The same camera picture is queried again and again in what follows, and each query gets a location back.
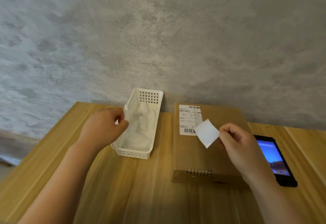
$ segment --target smartphone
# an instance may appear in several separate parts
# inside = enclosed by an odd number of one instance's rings
[[[266,160],[268,161],[279,185],[286,187],[297,187],[298,182],[295,180],[290,168],[284,160],[284,157],[278,148],[275,139],[273,137],[264,137],[258,135],[255,135],[255,138]]]

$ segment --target wooden table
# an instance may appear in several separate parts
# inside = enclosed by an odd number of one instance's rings
[[[109,106],[77,102],[0,185],[0,220],[16,223],[31,205],[84,122]],[[149,160],[105,148],[88,173],[75,223],[263,223],[250,190],[170,181],[173,115],[159,115]],[[326,223],[326,132],[249,123],[272,136],[299,186],[284,188],[309,223]]]

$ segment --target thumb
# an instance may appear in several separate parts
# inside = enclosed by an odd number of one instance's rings
[[[117,124],[116,129],[118,133],[122,134],[129,126],[129,122],[127,120],[121,120],[119,124]]]
[[[219,137],[227,152],[234,150],[236,146],[238,146],[238,143],[233,139],[230,133],[226,131],[222,131]]]

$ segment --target white plastic basket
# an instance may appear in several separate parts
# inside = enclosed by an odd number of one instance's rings
[[[159,116],[159,111],[161,109],[161,103],[163,99],[163,92],[159,90],[153,90],[153,89],[143,89],[143,88],[135,88],[127,102],[127,105],[125,106],[127,111],[130,112],[130,114],[133,114],[136,110],[137,106],[141,104],[141,102],[148,103],[149,109],[152,109],[155,107],[155,109],[158,110],[157,116],[156,116],[156,122],[155,122],[155,132],[152,138],[151,148],[144,152],[144,151],[138,151],[138,150],[131,150],[127,148],[120,148],[120,145],[124,141],[124,135],[126,132],[128,132],[128,129],[122,133],[122,135],[111,144],[111,147],[115,149],[120,156],[128,156],[128,157],[135,157],[135,158],[141,158],[141,159],[149,159],[153,145],[155,140],[155,134],[156,134],[156,127],[157,127],[157,121]]]

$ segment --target blue phone screen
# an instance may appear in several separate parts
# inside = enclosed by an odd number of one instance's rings
[[[257,140],[260,149],[268,161],[273,173],[290,176],[290,172],[285,166],[282,157],[280,156],[275,144],[271,141]]]

